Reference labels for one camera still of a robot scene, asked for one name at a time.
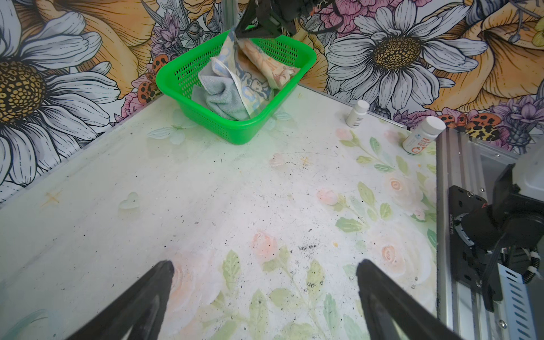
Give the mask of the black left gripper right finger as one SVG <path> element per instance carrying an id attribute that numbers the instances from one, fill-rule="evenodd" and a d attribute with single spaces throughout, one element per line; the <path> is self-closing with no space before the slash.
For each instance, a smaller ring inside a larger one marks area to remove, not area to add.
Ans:
<path id="1" fill-rule="evenodd" d="M 372 261 L 356 270 L 365 323 L 372 339 L 399 339 L 402 330 L 410 339 L 459 339 L 423 308 Z"/>

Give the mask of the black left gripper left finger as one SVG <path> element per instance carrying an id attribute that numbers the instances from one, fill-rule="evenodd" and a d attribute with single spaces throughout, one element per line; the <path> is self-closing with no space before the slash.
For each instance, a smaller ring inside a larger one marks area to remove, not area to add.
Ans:
<path id="1" fill-rule="evenodd" d="M 157 339 L 164 321 L 174 265 L 156 263 L 70 339 Z"/>

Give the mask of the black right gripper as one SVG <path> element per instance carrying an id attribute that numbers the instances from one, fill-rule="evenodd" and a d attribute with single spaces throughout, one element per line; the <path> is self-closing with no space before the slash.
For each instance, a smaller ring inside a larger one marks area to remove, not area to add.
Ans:
<path id="1" fill-rule="evenodd" d="M 340 16 L 336 1 L 249 1 L 247 8 L 235 28 L 235 36 L 246 38 L 277 38 L 283 31 L 295 35 L 296 24 L 299 23 L 309 34 L 319 35 L 337 30 L 340 24 L 333 25 L 321 31 L 309 31 L 300 21 L 318 7 L 332 6 L 333 12 Z"/>

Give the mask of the blue beige patterned towel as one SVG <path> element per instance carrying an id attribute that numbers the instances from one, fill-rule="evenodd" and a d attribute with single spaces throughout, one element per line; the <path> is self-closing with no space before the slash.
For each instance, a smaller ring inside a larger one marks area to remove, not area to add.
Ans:
<path id="1" fill-rule="evenodd" d="M 250 39 L 237 38 L 232 31 L 209 64 L 216 72 L 222 68 L 231 73 L 250 119 L 258 116 L 300 72 L 297 67 L 273 59 Z"/>

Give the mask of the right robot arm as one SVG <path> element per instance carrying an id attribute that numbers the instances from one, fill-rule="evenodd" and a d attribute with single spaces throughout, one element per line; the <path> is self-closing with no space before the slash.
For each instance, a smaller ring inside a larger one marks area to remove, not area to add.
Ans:
<path id="1" fill-rule="evenodd" d="M 323 33 L 337 34 L 329 57 L 337 92 L 380 107 L 408 101 L 442 118 L 453 98 L 478 107 L 500 97 L 492 68 L 499 64 L 483 38 L 496 16 L 512 14 L 522 28 L 543 32 L 537 1 L 469 1 L 417 20 L 417 1 L 250 1 L 237 25 L 240 38 L 277 38 L 306 28 L 313 14 L 326 17 Z M 528 163 L 508 166 L 497 179 L 490 205 L 454 212 L 451 226 L 467 247 L 497 255 L 507 247 L 530 248 L 543 237 L 543 192 L 528 185 Z"/>

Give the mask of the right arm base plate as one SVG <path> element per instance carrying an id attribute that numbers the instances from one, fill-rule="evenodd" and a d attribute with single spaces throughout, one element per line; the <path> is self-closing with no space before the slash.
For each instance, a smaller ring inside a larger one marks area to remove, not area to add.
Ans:
<path id="1" fill-rule="evenodd" d="M 459 186 L 448 190 L 450 272 L 452 279 L 483 297 L 487 311 L 502 300 L 498 262 L 493 251 L 500 232 L 493 225 L 487 201 Z"/>

